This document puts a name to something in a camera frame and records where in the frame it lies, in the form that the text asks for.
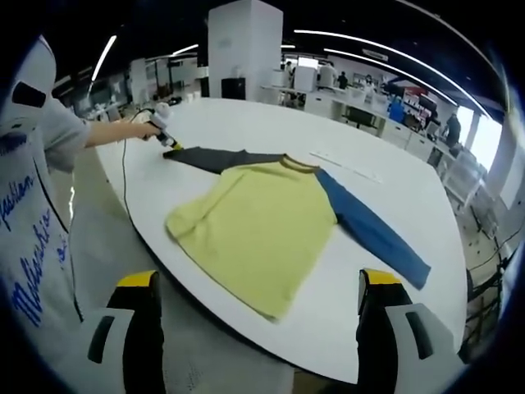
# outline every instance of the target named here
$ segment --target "person in background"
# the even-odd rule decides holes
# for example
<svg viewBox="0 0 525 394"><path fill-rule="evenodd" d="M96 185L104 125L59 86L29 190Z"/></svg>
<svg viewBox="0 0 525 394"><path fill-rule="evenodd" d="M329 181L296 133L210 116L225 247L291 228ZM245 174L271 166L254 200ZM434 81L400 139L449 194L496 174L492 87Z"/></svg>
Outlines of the person in background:
<svg viewBox="0 0 525 394"><path fill-rule="evenodd" d="M372 94L375 89L376 87L374 86L374 81L372 79L372 76L368 74L365 77L364 91L366 92L367 95L369 95L369 94Z"/></svg>
<svg viewBox="0 0 525 394"><path fill-rule="evenodd" d="M428 125L430 125L430 122L433 121L434 123L436 123L438 126L440 126L440 121L437 119L437 110L435 108L433 108L431 110L431 113L430 113L430 116L425 120L425 129L428 128Z"/></svg>
<svg viewBox="0 0 525 394"><path fill-rule="evenodd" d="M455 113L453 113L450 116L449 120L446 121L446 126L443 130L443 134L445 134L447 131L449 133L446 136L445 143L449 148L452 148L459 142L459 135L461 134L461 124L459 123L458 117Z"/></svg>
<svg viewBox="0 0 525 394"><path fill-rule="evenodd" d="M372 102L372 95L376 91L376 86L374 85L374 82L372 80L372 76L368 74L365 78L365 85L364 85L364 93L365 93L365 103L371 103Z"/></svg>
<svg viewBox="0 0 525 394"><path fill-rule="evenodd" d="M339 78L337 78L337 82L339 82L339 89L346 89L346 86L348 86L348 78L346 78L344 71L342 71Z"/></svg>
<svg viewBox="0 0 525 394"><path fill-rule="evenodd" d="M337 80L337 70L334 63L326 62L319 69L319 89L332 89Z"/></svg>
<svg viewBox="0 0 525 394"><path fill-rule="evenodd" d="M293 79L294 79L294 69L292 68L292 62L288 61L286 62L286 67L285 67L286 88L293 87L293 84L292 84Z"/></svg>

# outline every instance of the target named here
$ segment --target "ceiling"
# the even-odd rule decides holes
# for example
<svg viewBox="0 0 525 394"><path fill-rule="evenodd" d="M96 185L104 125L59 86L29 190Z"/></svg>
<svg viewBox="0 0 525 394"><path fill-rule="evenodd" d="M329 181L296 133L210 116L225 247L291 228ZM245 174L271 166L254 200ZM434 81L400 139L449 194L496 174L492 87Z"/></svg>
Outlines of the ceiling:
<svg viewBox="0 0 525 394"><path fill-rule="evenodd" d="M208 11L227 0L100 0L72 2L49 20L44 31L57 59L57 78L75 75L94 66L108 38L117 39L103 63L100 76L126 68L139 57L155 57L200 43L206 47ZM504 107L499 77L491 66L455 33L439 21L395 0L342 2L324 0L314 7L292 0L266 0L284 12L283 41L297 50L323 53L332 48L362 54L363 48L389 56L389 63L443 91L457 90L448 82L402 56L348 39L296 34L295 29L322 30L352 35L396 48L446 74L470 94L492 100ZM458 6L458 2L413 0L418 6L439 14L474 42L489 58L504 58L505 68L513 71L512 46L508 31L498 36L487 26L492 21L508 21L508 9ZM472 106L469 100L461 104ZM490 111L501 118L497 111Z"/></svg>

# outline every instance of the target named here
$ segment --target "blue sleeve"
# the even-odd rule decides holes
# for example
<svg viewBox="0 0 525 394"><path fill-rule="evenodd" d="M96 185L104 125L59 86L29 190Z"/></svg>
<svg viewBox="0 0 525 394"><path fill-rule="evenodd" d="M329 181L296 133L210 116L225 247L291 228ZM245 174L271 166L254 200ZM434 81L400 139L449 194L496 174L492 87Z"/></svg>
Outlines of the blue sleeve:
<svg viewBox="0 0 525 394"><path fill-rule="evenodd" d="M325 171L316 174L338 223L366 250L403 275L421 290L430 267L369 207L349 193Z"/></svg>

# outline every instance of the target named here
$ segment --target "dark gray sleeve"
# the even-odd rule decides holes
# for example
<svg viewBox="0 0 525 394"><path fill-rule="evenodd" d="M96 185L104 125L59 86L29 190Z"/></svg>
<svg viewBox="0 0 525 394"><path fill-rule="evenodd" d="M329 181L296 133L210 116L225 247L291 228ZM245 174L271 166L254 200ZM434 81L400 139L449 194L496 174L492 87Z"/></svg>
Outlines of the dark gray sleeve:
<svg viewBox="0 0 525 394"><path fill-rule="evenodd" d="M278 162L282 156L283 154L249 153L245 150L231 152L230 150L200 147L172 150L163 154L164 158L188 164L214 174L220 174L228 168L245 164Z"/></svg>

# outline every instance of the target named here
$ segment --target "office desk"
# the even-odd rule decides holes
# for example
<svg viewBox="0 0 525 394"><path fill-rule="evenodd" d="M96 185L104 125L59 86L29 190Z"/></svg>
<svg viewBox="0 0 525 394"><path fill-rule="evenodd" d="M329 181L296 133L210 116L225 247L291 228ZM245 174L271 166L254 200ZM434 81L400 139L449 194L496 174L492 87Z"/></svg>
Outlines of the office desk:
<svg viewBox="0 0 525 394"><path fill-rule="evenodd" d="M168 131L185 147L286 152L321 165L432 267L421 291L401 279L412 300L425 304L450 329L459 350L467 302L463 249L449 201L430 166L353 127L275 105L202 98L173 107L172 119ZM120 197L123 146L97 148ZM156 140L128 141L126 194L137 231L166 269L207 309L258 346L300 368L356 383L359 269L394 271L334 227L286 316L277 322L265 319L213 281L169 237L167 214L207 193L217 176L163 159L164 151ZM311 152L324 153L340 165Z"/></svg>
<svg viewBox="0 0 525 394"><path fill-rule="evenodd" d="M420 135L415 131L410 130L407 126L393 121L389 118L388 112L378 111L371 104L363 103L352 98L341 89L314 90L312 92L303 92L291 88L282 88L278 86L262 86L263 89L279 90L287 93L301 93L306 94L305 112L318 115L320 117L327 117L334 121L341 121L345 107L357 108L373 115L377 120L374 121L375 129L361 128L382 140L388 141L396 147L406 150L413 156L427 162L431 157L434 149L439 150L447 158L451 158L450 152L446 145L438 142L430 141L425 135Z"/></svg>

